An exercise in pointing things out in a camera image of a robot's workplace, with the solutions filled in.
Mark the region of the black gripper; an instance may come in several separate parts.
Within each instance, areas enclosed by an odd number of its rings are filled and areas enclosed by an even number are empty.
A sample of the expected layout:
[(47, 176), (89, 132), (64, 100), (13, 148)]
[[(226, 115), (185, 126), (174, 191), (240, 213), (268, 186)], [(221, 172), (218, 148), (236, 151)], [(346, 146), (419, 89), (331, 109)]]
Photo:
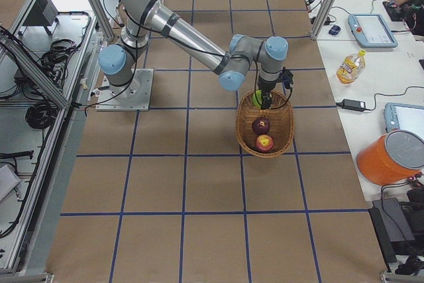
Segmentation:
[(268, 81), (262, 77), (258, 79), (258, 88), (261, 91), (261, 109), (269, 109), (271, 107), (271, 91), (275, 88), (276, 81)]

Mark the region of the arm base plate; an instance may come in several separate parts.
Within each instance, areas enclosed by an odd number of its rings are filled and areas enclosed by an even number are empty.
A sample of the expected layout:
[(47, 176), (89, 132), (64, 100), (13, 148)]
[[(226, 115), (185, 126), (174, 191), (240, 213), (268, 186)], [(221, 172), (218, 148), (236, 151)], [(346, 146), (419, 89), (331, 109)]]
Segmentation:
[(148, 111), (154, 77), (153, 69), (134, 69), (124, 77), (105, 74), (107, 89), (98, 95), (98, 111)]

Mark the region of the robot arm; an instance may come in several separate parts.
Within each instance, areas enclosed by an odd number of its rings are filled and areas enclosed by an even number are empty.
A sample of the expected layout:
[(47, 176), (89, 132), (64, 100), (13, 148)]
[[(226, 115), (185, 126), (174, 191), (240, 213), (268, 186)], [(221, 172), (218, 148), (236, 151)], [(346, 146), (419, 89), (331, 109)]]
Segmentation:
[(148, 32), (171, 40), (208, 67), (218, 75), (221, 87), (227, 91), (239, 89), (251, 65), (260, 66), (256, 83), (261, 92), (253, 96), (261, 109), (271, 108), (276, 84), (292, 89), (293, 75), (283, 66), (288, 53), (286, 39), (272, 36), (259, 40), (235, 34), (229, 50), (224, 51), (167, 8), (163, 0), (121, 0), (121, 3), (127, 14), (127, 25), (119, 40), (99, 54), (99, 65), (115, 99), (132, 97), (140, 87), (134, 67), (148, 46)]

